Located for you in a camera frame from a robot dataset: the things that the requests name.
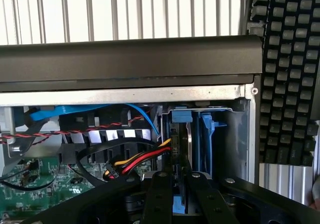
black wire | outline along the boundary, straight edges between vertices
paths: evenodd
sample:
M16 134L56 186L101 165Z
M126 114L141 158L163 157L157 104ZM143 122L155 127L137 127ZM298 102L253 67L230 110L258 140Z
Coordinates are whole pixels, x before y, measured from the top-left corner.
M19 172L17 172L17 173L11 174L11 175L9 175L9 176L1 177L1 178L0 178L0 182L5 181L5 180L8 180L8 179L10 179L10 178L13 178L13 177L15 177L15 176L17 176L17 175L19 175L19 174L21 174L21 173L24 173L24 172L26 172L26 171L28 171L27 168L25 168L25 169L23 169L23 170L21 170L21 171L19 171Z
M25 187L20 187L20 186L18 186L18 185L11 184L11 183L7 183L7 182L5 182L5 181L2 181L2 182L0 182L0 183L1 183L2 185L4 185L4 186L8 187L8 188L12 188L12 189L19 190L19 191L24 191L24 192L39 191L39 190L41 190L41 189L43 189L43 188L48 188L48 187L50 187L50 186L54 183L54 181L56 180L57 176L59 175L60 164L61 164L61 163L59 163L59 165L58 165L58 170L57 170L56 175L54 176L53 180L52 180L51 182L49 182L49 183L47 183L47 184L44 184L44 185L42 185L42 186L39 186L39 187L25 188Z
M77 174L78 176L84 178L84 176L81 173L79 173L76 169L74 169L71 165L69 165L69 167L75 174Z
M94 153L97 153L97 152L101 152L101 151L104 151L106 149L109 149L109 148L113 148L113 147L116 147L116 146L120 146L120 145L123 145L123 144L144 144L144 145L149 145L149 146L152 146L154 147L156 145L155 142L153 141L150 141L150 140L147 140L147 139L144 139L144 138L119 138L119 139L113 139L113 140L110 140L110 141L107 141L106 143L103 143L103 144L97 144L97 145L94 145L94 146L91 146L89 148L85 148L83 150L81 150L77 156L76 156L76 165L78 166L81 174L83 175L83 177L85 179L87 179L87 181L89 183L91 183L93 186L95 187L98 187L100 185L103 185L105 182L94 177L93 175L91 175L85 168L84 166L81 164L81 159L86 157L86 156L89 156L89 155L92 155Z

red wire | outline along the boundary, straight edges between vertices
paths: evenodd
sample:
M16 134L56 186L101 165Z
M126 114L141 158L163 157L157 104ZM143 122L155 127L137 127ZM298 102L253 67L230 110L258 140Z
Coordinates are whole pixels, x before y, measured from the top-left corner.
M143 161L144 159L147 159L149 157L152 157L154 155L159 155L160 153L163 153L164 151L170 151L171 147L165 147L161 148L159 150L147 153L139 158L137 158L135 161L133 161L129 166L127 166L123 171L122 174L125 174L126 172L130 171L132 168L134 168L139 162Z
M143 116L140 115L140 116L137 116L137 117L134 117L132 119L130 119L128 122L129 123L132 123L133 121L135 120L140 120L142 119ZM7 144L7 142L4 140L4 139L10 139L10 138L31 138L31 137L44 137L44 139L42 139L41 141L37 142L37 143L34 143L35 144L39 144L41 142L44 142L47 138L51 137L52 135L56 135L56 134L71 134L71 133L85 133L85 132L89 132L89 131L96 131L96 130L100 130L101 128L109 128L109 127L112 127L112 126L120 126L122 125L122 123L110 123L110 124L107 124L107 125L100 125L100 126L97 126L97 127L93 127L93 128L88 128L86 130L70 130L70 131L54 131L54 132L51 132L51 133L33 133L33 134L22 134L22 133L17 133L17 134L14 134L14 135L2 135L0 137L0 144Z

black keyboard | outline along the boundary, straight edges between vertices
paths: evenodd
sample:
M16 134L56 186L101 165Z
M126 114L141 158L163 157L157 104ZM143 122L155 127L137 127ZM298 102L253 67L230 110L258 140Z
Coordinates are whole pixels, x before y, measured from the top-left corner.
M251 0L247 32L263 43L260 161L312 166L320 0Z

motherboard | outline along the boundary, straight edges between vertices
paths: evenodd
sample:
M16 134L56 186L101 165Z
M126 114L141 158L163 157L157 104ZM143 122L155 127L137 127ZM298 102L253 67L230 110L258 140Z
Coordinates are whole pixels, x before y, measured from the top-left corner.
M58 159L55 157L42 159L24 159L10 174L21 171L28 162L38 162L38 168L27 175L18 175L9 180L10 183L28 188L39 187L51 182L58 170ZM139 175L150 171L150 162L145 162L136 168ZM86 164L84 167L93 176L102 179L104 164ZM0 218L2 220L24 220L50 207L62 203L72 197L84 193L93 186L67 165L61 165L54 183L34 192L23 192L0 185Z

yellow wire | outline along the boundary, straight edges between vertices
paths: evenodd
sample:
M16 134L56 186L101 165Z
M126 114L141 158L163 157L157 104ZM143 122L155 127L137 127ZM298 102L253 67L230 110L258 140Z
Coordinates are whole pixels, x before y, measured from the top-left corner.
M164 145L167 145L169 142L171 142L171 138L165 140L162 144L160 144L158 147L162 147Z
M160 144L158 147L163 147L163 146L167 145L170 141L171 141L171 138L165 140L165 141L164 141L162 144ZM114 166L124 165L124 164L130 162L133 158L135 158L135 157L138 156L139 154L140 154L140 153L134 155L133 157L131 157L131 158L127 159L127 160L115 162L115 163L114 163Z

